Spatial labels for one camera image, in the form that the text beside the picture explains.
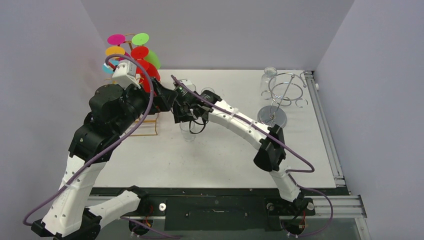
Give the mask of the clear glass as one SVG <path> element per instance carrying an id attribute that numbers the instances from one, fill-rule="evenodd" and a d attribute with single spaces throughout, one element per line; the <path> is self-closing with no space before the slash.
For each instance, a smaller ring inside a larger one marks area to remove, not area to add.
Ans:
<path id="1" fill-rule="evenodd" d="M 186 142 L 193 142 L 196 139 L 196 135 L 193 133 L 194 125 L 192 125 L 190 121 L 181 122 L 179 124 L 179 128 L 182 137 Z"/>
<path id="2" fill-rule="evenodd" d="M 201 90 L 201 95 L 213 95 L 215 90 L 211 87 L 205 87 Z"/>
<path id="3" fill-rule="evenodd" d="M 260 81 L 260 91 L 267 91 L 270 80 L 278 74 L 278 70 L 275 67 L 268 66 L 264 69 L 263 75 Z"/>

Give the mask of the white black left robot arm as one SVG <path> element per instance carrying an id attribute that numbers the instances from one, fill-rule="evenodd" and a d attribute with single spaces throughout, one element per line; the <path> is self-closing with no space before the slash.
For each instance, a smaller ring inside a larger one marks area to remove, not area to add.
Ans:
<path id="1" fill-rule="evenodd" d="M 34 233 L 55 240 L 93 240 L 121 216 L 149 210 L 149 195 L 137 186 L 98 205 L 87 206 L 87 200 L 128 128 L 140 117 L 171 110 L 177 92 L 157 80 L 152 83 L 153 93 L 135 84 L 107 84 L 95 91 L 89 100 L 90 113 L 71 141 L 59 191 L 47 214 L 31 224 Z"/>

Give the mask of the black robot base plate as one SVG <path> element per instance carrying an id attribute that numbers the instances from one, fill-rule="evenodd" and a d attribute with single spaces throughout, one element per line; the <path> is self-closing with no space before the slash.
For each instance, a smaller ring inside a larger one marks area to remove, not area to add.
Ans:
<path id="1" fill-rule="evenodd" d="M 164 220 L 167 231 L 278 231 L 280 220 L 364 218 L 360 196 L 345 187 L 305 190 L 294 202 L 275 188 L 147 188 L 148 199 L 129 217 Z"/>

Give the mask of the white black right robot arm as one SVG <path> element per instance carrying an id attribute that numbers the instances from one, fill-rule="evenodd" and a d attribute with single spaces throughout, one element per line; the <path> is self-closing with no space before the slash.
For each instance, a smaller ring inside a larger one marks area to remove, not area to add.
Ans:
<path id="1" fill-rule="evenodd" d="M 299 216 L 308 202 L 301 188 L 291 176 L 288 164 L 284 132 L 279 125 L 268 126 L 253 120 L 229 105 L 217 94 L 205 90 L 201 94 L 177 86 L 172 105 L 176 123 L 202 120 L 203 124 L 215 123 L 235 133 L 257 151 L 253 162 L 268 172 L 282 198 L 282 207 L 288 215 Z"/>

